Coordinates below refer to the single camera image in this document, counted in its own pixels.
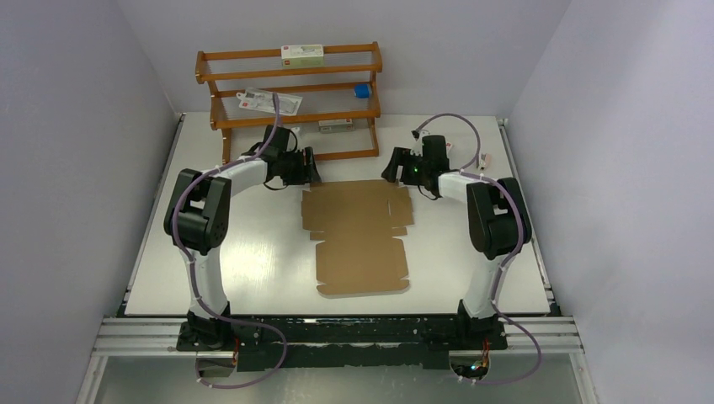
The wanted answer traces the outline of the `brown cardboard box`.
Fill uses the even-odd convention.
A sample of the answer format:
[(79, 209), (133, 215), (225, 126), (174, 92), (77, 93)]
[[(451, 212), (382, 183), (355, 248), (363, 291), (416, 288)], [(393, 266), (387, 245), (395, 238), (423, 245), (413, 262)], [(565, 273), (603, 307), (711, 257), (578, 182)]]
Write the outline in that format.
[(414, 224), (408, 189), (386, 180), (315, 183), (301, 196), (325, 296), (400, 292), (409, 286), (402, 238)]

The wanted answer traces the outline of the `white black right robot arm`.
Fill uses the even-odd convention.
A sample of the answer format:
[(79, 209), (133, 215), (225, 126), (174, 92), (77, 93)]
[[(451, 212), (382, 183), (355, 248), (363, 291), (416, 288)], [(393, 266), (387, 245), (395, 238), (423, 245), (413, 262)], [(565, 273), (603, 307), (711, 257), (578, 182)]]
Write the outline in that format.
[(494, 179), (451, 168), (441, 135), (423, 137), (421, 151), (417, 155), (404, 147), (394, 148), (381, 177), (416, 186), (436, 199), (465, 204), (472, 246), (490, 262), (500, 260), (474, 271), (459, 303), (464, 320), (454, 327), (455, 339), (463, 348), (475, 348), (503, 314), (498, 308), (502, 280), (515, 256), (531, 241), (532, 225), (516, 178)]

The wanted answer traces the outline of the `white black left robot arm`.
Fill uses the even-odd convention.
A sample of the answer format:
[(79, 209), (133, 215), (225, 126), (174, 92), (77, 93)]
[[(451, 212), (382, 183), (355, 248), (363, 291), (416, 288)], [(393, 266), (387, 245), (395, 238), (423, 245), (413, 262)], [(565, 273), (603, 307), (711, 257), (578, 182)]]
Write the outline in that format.
[(163, 227), (179, 249), (189, 278), (188, 330), (197, 343), (211, 349), (225, 348), (233, 337), (220, 260), (231, 200), (274, 178), (284, 186), (321, 180), (313, 149), (299, 147), (293, 130), (275, 125), (268, 125), (263, 140), (236, 161), (205, 171), (186, 168), (177, 176)]

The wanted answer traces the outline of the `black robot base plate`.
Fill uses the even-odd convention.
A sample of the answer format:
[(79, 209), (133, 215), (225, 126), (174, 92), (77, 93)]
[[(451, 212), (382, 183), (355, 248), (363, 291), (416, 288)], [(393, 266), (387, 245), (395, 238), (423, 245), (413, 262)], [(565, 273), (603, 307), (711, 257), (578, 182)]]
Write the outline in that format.
[(234, 323), (194, 315), (181, 324), (179, 352), (237, 356), (240, 371), (420, 365), (449, 369), (455, 351), (504, 350), (504, 324), (463, 313), (380, 316), (237, 316)]

